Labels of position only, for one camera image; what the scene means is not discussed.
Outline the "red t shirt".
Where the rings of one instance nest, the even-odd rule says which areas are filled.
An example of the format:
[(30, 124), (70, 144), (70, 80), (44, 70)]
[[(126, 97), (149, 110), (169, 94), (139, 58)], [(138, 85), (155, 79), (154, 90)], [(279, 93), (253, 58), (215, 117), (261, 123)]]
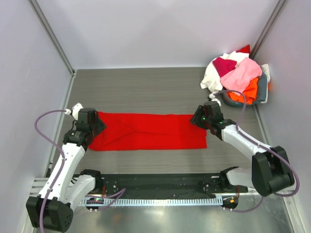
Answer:
[(187, 150), (207, 148), (207, 132), (192, 125), (191, 115), (99, 113), (106, 128), (89, 149)]

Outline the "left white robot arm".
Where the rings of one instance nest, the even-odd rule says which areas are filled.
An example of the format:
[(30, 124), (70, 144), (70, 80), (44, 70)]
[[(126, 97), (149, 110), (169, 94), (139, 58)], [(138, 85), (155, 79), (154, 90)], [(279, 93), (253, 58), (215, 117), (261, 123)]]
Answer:
[(75, 184), (71, 184), (77, 165), (88, 147), (106, 125), (93, 108), (84, 108), (80, 103), (63, 111), (74, 118), (72, 129), (63, 138), (63, 145), (51, 143), (59, 150), (59, 159), (47, 182), (37, 196), (30, 196), (26, 209), (34, 228), (65, 233), (73, 220), (78, 204), (91, 192), (98, 194), (103, 189), (101, 174), (85, 170)]

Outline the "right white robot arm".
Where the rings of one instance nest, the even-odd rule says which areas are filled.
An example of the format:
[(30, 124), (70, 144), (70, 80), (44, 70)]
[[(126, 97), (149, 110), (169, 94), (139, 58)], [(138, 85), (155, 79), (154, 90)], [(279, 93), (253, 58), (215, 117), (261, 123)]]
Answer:
[(232, 145), (251, 162), (250, 169), (234, 166), (220, 172), (219, 186), (223, 191), (230, 192), (241, 185), (266, 197), (294, 185), (285, 149), (264, 144), (244, 132), (235, 121), (225, 119), (217, 102), (199, 105), (190, 122)]

